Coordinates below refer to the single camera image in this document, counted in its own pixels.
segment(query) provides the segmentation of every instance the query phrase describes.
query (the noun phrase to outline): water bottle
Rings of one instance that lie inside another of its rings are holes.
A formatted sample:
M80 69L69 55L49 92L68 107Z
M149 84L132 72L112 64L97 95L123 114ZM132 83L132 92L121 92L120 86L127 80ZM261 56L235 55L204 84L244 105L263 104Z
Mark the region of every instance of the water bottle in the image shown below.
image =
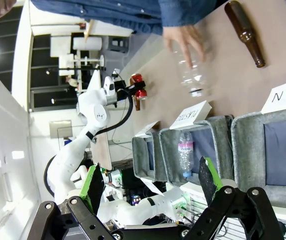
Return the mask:
M182 132L178 142L179 165L183 172L183 177L188 178L192 175L194 166L193 159L193 139L190 132Z
M203 96L207 88L207 81L204 76L205 66L196 53L196 50L188 46L192 60L192 69L189 68L183 52L178 44L173 43L173 55L178 66L179 79L181 84L187 88L192 97Z

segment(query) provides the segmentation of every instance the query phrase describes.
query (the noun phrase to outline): brown glass bottle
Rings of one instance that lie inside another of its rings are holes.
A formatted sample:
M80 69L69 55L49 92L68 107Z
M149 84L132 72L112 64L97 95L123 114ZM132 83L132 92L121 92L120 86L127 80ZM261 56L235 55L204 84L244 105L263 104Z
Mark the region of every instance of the brown glass bottle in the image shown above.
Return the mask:
M260 50L256 33L248 16L238 1L230 1L225 7L225 12L232 22L238 38L246 45L258 68L265 66L265 61Z

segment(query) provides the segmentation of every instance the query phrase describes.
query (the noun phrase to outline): table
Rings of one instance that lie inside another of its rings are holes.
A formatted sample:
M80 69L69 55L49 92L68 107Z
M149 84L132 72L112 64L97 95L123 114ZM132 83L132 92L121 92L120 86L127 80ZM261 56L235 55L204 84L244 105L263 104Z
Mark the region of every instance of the table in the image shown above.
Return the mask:
M181 86L175 62L164 49L162 38L154 37L153 43L143 46L121 73L124 79L141 73L146 83L148 99L141 103L141 111L132 114L135 133L155 121L167 128L184 108L204 100L212 106L212 116L259 112L271 89L286 83L286 1L239 2L255 26L266 67L256 68L221 6L197 24L211 46L206 63L211 87L210 95L192 98Z

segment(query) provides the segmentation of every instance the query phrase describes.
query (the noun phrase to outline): floor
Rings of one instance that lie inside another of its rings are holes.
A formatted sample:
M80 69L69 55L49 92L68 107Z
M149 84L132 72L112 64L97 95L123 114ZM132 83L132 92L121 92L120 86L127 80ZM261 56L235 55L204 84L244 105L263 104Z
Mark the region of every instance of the floor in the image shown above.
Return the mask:
M110 76L114 69L120 69L120 71L122 71L149 37L150 34L146 33L132 34L129 39L129 48L127 53L110 51L103 47L100 54L103 54L105 57L107 75ZM106 46L107 41L108 38L103 37L103 46Z

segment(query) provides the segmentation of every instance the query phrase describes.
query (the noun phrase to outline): blue shirt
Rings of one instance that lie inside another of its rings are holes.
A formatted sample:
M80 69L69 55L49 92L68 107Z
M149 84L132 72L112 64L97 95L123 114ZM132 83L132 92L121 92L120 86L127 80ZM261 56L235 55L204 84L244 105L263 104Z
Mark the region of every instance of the blue shirt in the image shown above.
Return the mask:
M142 33L162 35L163 27L194 25L217 0L31 0L40 10L94 19Z

